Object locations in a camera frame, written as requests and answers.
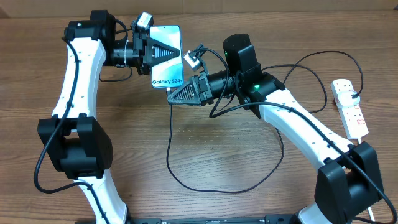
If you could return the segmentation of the Samsung Galaxy smartphone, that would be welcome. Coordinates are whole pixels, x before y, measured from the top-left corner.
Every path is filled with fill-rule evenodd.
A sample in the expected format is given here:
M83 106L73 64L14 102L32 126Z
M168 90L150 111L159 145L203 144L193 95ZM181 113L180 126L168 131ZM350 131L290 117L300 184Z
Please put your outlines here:
M179 26L153 26L150 38L180 50L180 56L151 67L153 88L175 88L183 82L182 38Z

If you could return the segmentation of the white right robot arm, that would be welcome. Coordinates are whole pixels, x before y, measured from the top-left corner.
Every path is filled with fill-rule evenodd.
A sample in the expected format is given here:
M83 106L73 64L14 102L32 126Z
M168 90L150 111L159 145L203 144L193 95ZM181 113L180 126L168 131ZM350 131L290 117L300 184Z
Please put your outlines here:
M204 46L185 54L200 74L167 93L171 105L217 106L222 97L237 96L239 106L273 125L310 161L317 173L315 201L289 216L291 223L350 223L386 195L378 158L366 142L353 144L323 125L303 108L275 76L257 61L247 34L223 42L225 70L209 74Z

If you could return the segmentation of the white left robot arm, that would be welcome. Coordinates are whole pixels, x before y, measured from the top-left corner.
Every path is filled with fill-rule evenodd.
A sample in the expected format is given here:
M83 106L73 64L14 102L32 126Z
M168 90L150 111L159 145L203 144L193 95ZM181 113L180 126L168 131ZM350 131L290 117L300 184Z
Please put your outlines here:
M153 88L183 83L182 35L177 25L157 26L147 12L127 26L106 10L65 28L68 61L63 87L49 119L37 132L55 170L82 189L96 223L132 223L111 177L113 146L96 118L103 67L150 75Z

